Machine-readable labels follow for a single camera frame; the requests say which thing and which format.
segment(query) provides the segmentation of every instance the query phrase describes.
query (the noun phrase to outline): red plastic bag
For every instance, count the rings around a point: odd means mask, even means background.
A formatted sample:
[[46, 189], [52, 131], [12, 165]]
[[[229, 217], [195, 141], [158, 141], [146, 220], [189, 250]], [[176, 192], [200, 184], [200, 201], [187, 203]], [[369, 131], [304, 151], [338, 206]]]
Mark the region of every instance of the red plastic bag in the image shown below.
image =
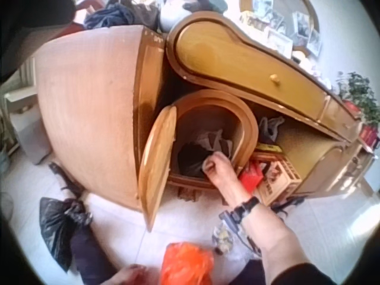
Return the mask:
[[161, 285], [211, 285], [213, 267], [211, 251], [187, 242], [171, 243], [162, 263]]

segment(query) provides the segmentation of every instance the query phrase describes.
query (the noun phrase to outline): wall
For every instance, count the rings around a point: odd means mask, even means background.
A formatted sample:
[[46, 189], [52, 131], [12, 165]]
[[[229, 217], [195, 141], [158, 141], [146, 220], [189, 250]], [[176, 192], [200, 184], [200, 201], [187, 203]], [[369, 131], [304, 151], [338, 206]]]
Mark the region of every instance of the wall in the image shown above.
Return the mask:
[[[337, 73], [356, 71], [368, 77], [380, 102], [380, 36], [359, 0], [311, 0], [318, 15], [322, 50], [318, 65], [332, 82]], [[380, 160], [365, 175], [380, 189]]]

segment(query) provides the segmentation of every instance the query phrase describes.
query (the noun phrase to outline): red box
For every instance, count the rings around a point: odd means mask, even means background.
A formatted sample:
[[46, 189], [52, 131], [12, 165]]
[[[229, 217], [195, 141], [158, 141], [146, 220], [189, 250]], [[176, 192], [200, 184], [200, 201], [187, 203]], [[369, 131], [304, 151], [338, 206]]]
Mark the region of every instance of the red box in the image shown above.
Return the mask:
[[263, 177], [259, 163], [257, 161], [250, 161], [240, 173], [239, 180], [246, 191], [252, 195]]

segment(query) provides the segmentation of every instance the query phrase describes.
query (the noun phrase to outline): black sleeve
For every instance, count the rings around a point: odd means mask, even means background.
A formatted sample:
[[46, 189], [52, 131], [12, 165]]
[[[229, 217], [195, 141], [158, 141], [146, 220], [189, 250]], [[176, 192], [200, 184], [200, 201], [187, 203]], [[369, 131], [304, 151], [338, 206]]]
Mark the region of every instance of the black sleeve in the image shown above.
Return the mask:
[[272, 285], [332, 285], [335, 284], [328, 276], [321, 273], [310, 263], [298, 264], [277, 276]]

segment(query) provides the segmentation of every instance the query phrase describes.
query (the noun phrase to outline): drawer knob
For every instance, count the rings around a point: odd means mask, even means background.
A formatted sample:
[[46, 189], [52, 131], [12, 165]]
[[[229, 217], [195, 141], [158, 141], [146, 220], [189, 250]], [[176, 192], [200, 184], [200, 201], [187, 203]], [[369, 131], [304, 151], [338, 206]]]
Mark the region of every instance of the drawer knob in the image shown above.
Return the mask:
[[280, 85], [280, 79], [277, 74], [272, 74], [270, 78], [275, 85]]

